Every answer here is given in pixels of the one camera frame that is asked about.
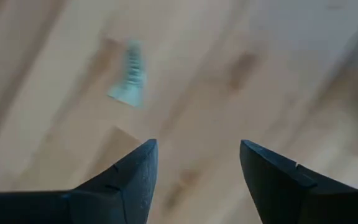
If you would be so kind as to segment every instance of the wooden floor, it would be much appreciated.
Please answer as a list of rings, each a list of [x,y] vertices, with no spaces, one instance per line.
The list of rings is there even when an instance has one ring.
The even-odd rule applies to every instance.
[[[150,223],[260,223],[241,139],[358,187],[358,1],[0,1],[0,33],[0,191],[75,187],[149,138]],[[142,108],[106,95],[130,38]]]

